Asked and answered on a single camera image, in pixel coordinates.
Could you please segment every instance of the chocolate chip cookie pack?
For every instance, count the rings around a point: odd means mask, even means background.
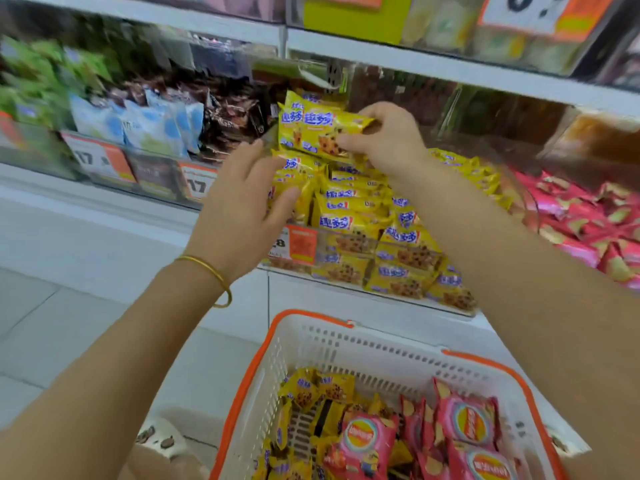
[[[310,269],[284,260],[268,263],[370,292],[431,298],[472,312],[476,300],[411,202],[389,187],[386,176],[372,167],[366,155],[337,145],[338,135],[361,133],[372,120],[345,113],[339,100],[321,97],[287,93],[280,110],[279,150],[273,153],[287,163],[269,196],[272,201],[288,185],[303,190],[292,222],[322,231],[316,263]],[[500,175],[494,167],[437,148],[430,154],[508,210],[511,200],[500,193]]]
[[[252,479],[517,480],[520,462],[501,452],[497,399],[464,397],[437,378],[430,387],[433,404],[400,394],[393,407],[378,393],[359,394],[355,376],[293,371]]]

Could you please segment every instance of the hand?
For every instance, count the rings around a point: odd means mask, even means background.
[[[336,143],[347,151],[368,155],[373,166],[391,180],[406,180],[427,156],[414,117],[390,102],[372,104],[359,114],[379,120],[380,130],[373,134],[341,134]]]
[[[267,256],[300,195],[297,187],[288,188],[266,215],[271,181],[286,160],[261,155],[262,140],[242,143],[229,155],[204,197],[204,206],[184,250],[185,254],[208,262],[229,283]]]

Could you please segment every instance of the store shelf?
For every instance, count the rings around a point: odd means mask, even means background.
[[[335,57],[484,88],[640,116],[640,95],[553,75],[380,45],[300,29],[287,30],[287,50]]]
[[[284,27],[233,16],[185,10],[140,0],[25,0],[59,8],[281,47]]]

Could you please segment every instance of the left hand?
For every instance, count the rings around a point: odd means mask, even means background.
[[[300,195],[288,188],[267,216],[267,197],[277,169],[286,160],[262,158],[262,140],[242,143],[222,165],[204,197],[185,254],[216,268],[231,284],[265,258],[280,235]]]

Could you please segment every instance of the right hand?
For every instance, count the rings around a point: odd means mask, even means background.
[[[420,130],[410,112],[390,102],[377,102],[360,113],[381,123],[373,134],[341,134],[336,143],[345,150],[364,153],[378,170],[404,182],[416,166],[427,160]]]

